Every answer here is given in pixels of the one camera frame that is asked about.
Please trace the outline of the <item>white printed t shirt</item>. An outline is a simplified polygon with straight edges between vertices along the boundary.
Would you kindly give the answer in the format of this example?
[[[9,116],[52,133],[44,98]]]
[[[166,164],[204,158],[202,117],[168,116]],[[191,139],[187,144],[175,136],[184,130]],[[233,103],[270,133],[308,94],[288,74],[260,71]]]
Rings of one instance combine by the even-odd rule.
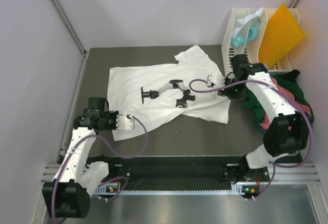
[[[115,141],[140,136],[179,115],[228,123],[231,102],[227,97],[194,92],[209,89],[203,81],[209,74],[221,74],[217,64],[199,46],[180,52],[175,59],[175,64],[110,69],[110,109],[142,122],[132,130],[114,130]]]

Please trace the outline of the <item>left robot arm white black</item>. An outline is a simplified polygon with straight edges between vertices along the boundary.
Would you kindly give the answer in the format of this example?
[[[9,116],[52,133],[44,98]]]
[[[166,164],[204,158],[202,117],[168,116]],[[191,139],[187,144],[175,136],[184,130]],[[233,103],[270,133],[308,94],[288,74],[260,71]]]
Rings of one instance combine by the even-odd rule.
[[[106,162],[93,162],[89,168],[85,165],[99,132],[115,130],[117,118],[118,112],[109,109],[106,98],[90,97],[83,114],[75,119],[64,160],[53,179],[42,187],[48,213],[55,223],[85,218],[101,181],[115,178],[115,167]]]

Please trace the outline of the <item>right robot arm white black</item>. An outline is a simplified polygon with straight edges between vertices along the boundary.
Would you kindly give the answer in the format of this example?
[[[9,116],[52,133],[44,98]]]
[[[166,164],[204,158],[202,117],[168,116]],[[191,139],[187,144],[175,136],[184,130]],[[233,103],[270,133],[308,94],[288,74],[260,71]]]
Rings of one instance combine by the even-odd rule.
[[[309,135],[308,117],[288,102],[272,82],[262,63],[252,64],[246,54],[231,59],[234,77],[225,78],[222,94],[238,98],[244,88],[251,91],[269,118],[263,143],[253,152],[244,155],[237,166],[223,169],[225,179],[233,184],[241,179],[250,181],[270,162],[300,151],[306,147]]]

